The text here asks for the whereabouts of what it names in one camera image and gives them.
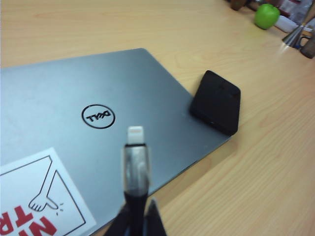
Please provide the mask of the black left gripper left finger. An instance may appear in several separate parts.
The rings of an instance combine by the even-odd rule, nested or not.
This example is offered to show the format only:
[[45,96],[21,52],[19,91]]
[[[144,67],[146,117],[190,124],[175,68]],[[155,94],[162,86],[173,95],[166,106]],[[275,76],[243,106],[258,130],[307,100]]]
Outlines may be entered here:
[[127,204],[124,204],[115,219],[113,220],[111,226],[108,228],[109,236],[124,236],[129,225],[129,209]]

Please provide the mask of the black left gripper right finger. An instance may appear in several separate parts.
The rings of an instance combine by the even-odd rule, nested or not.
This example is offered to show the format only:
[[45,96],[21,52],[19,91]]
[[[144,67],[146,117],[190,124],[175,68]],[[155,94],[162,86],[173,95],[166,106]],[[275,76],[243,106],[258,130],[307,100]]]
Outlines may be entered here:
[[158,202],[155,198],[150,200],[148,210],[145,216],[146,219],[146,236],[167,236],[164,228],[160,212],[158,209]]

